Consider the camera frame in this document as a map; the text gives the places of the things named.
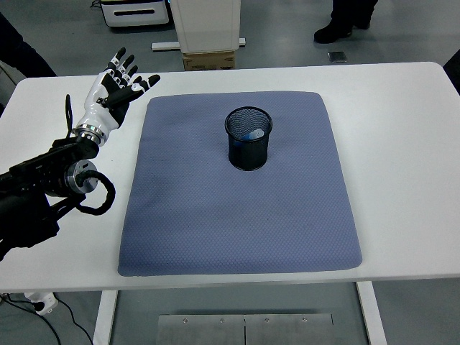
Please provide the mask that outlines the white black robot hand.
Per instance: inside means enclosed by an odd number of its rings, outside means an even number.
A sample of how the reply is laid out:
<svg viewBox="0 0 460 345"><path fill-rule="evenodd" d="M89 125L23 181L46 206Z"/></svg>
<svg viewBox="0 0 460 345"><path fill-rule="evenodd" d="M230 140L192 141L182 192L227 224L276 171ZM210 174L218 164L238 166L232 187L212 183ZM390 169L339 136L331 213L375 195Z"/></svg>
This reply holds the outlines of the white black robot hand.
<svg viewBox="0 0 460 345"><path fill-rule="evenodd" d="M76 125L78 131L91 130L106 139L122 125L130 103L160 81L159 75L134 78L137 72L134 56L125 57L125 54L123 47L96 76L84 103L83 118Z"/></svg>

